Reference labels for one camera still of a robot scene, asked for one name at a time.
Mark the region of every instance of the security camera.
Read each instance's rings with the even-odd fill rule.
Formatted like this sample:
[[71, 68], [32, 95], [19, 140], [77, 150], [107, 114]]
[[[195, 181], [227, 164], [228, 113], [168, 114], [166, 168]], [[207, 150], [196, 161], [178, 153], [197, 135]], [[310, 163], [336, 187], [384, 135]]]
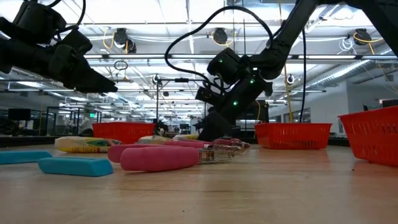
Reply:
[[292, 74], [290, 74], [290, 75], [287, 77], [286, 83], [287, 83], [288, 85], [293, 85], [293, 83], [294, 83], [294, 76], [293, 76]]

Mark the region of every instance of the pink handle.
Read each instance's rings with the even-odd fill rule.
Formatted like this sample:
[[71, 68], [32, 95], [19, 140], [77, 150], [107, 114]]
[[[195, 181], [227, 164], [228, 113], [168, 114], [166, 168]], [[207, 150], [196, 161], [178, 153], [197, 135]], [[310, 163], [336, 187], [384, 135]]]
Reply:
[[190, 141], [190, 142], [202, 142], [203, 144], [213, 144], [211, 142], [200, 141], [200, 140], [193, 140], [193, 139], [181, 139], [179, 141]]
[[112, 162], [120, 162], [120, 156], [122, 152], [127, 148], [137, 148], [137, 147], [158, 147], [156, 144], [122, 144], [114, 145], [108, 149], [108, 159]]
[[200, 156], [194, 147], [143, 147], [126, 149], [121, 155], [123, 170], [160, 172], [198, 164]]
[[201, 141], [167, 141], [164, 143], [165, 146], [182, 146], [182, 147], [194, 147], [195, 149], [203, 149], [205, 143]]

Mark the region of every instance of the yellow package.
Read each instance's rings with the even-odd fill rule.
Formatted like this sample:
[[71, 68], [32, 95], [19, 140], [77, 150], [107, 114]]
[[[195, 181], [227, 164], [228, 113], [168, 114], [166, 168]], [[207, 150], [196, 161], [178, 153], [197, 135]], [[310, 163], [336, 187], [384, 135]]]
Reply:
[[173, 140], [198, 140], [198, 134], [178, 134]]
[[145, 136], [138, 140], [138, 144], [164, 144], [166, 141], [173, 141], [173, 139], [162, 136]]
[[78, 136], [61, 137], [55, 140], [55, 148], [71, 153], [107, 153], [108, 149], [115, 144], [121, 144], [121, 141]]

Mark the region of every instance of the black cable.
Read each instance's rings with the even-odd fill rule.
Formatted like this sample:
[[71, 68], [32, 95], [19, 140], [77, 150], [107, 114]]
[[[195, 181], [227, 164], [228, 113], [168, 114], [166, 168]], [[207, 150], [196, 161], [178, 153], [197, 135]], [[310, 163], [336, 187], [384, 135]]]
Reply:
[[56, 31], [55, 35], [58, 35], [58, 34], [60, 34], [62, 32], [68, 31], [68, 30], [79, 29], [79, 25], [83, 21], [83, 18], [85, 16], [85, 14], [86, 14], [86, 0], [83, 0], [83, 7], [81, 9], [81, 14], [80, 14], [79, 20], [77, 20], [77, 23], [75, 25], [68, 26], [68, 27], [66, 27], [64, 29]]
[[49, 4], [48, 7], [54, 7], [56, 6], [58, 3], [60, 3], [62, 0], [55, 0], [53, 3]]
[[252, 17], [254, 17], [254, 18], [263, 26], [263, 28], [265, 28], [265, 30], [267, 31], [268, 36], [269, 36], [269, 38], [270, 38], [269, 40], [270, 40], [271, 46], [272, 46], [272, 43], [273, 43], [273, 35], [272, 35], [272, 32], [271, 32], [270, 28], [268, 27], [268, 25], [267, 25], [262, 19], [260, 19], [260, 17], [258, 17], [254, 12], [250, 11], [249, 9], [243, 8], [243, 7], [241, 7], [241, 6], [226, 6], [226, 7], [222, 7], [221, 9], [215, 11], [215, 12], [214, 12], [202, 25], [200, 25], [200, 26], [199, 26], [198, 28], [196, 28], [195, 30], [193, 30], [193, 31], [191, 31], [191, 32], [188, 32], [188, 33], [182, 35], [181, 37], [177, 38], [175, 41], [173, 41], [173, 42], [170, 44], [170, 46], [167, 48], [166, 53], [164, 53], [164, 58], [165, 58], [166, 64], [167, 64], [170, 68], [172, 68], [172, 69], [174, 69], [174, 70], [176, 70], [176, 71], [179, 71], [179, 72], [187, 72], [187, 73], [191, 73], [191, 74], [194, 74], [194, 75], [198, 75], [198, 76], [204, 78], [204, 79], [205, 79], [205, 82], [207, 82], [207, 84], [209, 84], [209, 85], [214, 85], [214, 84], [212, 84], [212, 83], [210, 82], [210, 80], [209, 80], [204, 74], [202, 74], [202, 73], [199, 73], [199, 72], [196, 72], [196, 71], [192, 71], [192, 70], [187, 70], [187, 69], [178, 68], [178, 67], [172, 65], [172, 64], [169, 62], [169, 54], [170, 54], [171, 49], [172, 49], [172, 48], [174, 47], [174, 45], [176, 45], [178, 42], [180, 42], [181, 40], [183, 40], [183, 39], [186, 38], [186, 37], [189, 37], [190, 35], [196, 34], [196, 33], [199, 32], [200, 30], [202, 30], [202, 29], [203, 29], [215, 16], [217, 16], [219, 13], [221, 13], [221, 12], [223, 12], [223, 11], [226, 11], [226, 10], [232, 10], [232, 9], [239, 10], [239, 11], [243, 11], [243, 12], [246, 12], [246, 13], [252, 15]]
[[304, 74], [303, 74], [303, 101], [301, 104], [300, 123], [303, 121], [305, 89], [307, 87], [307, 42], [305, 40], [305, 29], [303, 30], [303, 56], [304, 56]]

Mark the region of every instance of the yellow cable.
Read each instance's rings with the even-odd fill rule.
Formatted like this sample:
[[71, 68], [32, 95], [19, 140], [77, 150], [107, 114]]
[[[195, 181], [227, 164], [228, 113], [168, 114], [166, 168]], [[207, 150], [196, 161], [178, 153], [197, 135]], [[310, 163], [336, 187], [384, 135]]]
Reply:
[[219, 43], [217, 43], [217, 42], [214, 40], [214, 31], [211, 33], [211, 39], [213, 40], [213, 42], [214, 42], [216, 45], [219, 45], [219, 46], [226, 46], [226, 47], [229, 47], [229, 45], [232, 44], [232, 43], [234, 42], [234, 40], [231, 40], [229, 43], [225, 43], [225, 44], [219, 44]]
[[104, 46], [105, 46], [107, 49], [111, 49], [111, 48], [113, 47], [114, 32], [113, 32], [113, 34], [112, 34], [112, 43], [111, 43], [111, 46], [108, 47], [108, 46], [106, 45], [106, 43], [105, 43], [106, 31], [108, 31], [108, 28], [105, 28], [104, 38], [102, 39], [102, 43], [104, 44]]
[[369, 47], [371, 48], [371, 52], [372, 52], [372, 54], [374, 55], [374, 50], [373, 50], [373, 47], [372, 47], [372, 44], [371, 44], [371, 43], [369, 43]]
[[[279, 14], [280, 14], [280, 25], [282, 25], [282, 1], [279, 0]], [[289, 86], [287, 84], [287, 70], [286, 64], [284, 67], [285, 70], [285, 87], [286, 87], [286, 97], [287, 97], [287, 104], [289, 106], [289, 122], [293, 122], [293, 112], [292, 112], [292, 104], [290, 103], [290, 93], [289, 93]]]
[[379, 41], [383, 40], [383, 38], [380, 38], [380, 39], [377, 39], [377, 40], [361, 40], [361, 39], [356, 37], [356, 34], [358, 34], [358, 33], [354, 34], [354, 39], [359, 40], [359, 41], [364, 42], [364, 43], [376, 43], [376, 42], [379, 42]]
[[[373, 50], [373, 47], [372, 47], [372, 44], [371, 44], [371, 43], [369, 43], [369, 47], [370, 47], [370, 49], [371, 49], [372, 54], [374, 55], [374, 50]], [[378, 67], [382, 70], [383, 75], [384, 75], [384, 78], [385, 78], [386, 80], [388, 80], [387, 75], [386, 75], [386, 73], [384, 72], [384, 69], [380, 66], [379, 63], [377, 63], [377, 65], [378, 65]], [[391, 83], [391, 87], [392, 87], [392, 89], [395, 91], [395, 94], [398, 95], [398, 90], [397, 90], [397, 88], [394, 86], [394, 84]]]

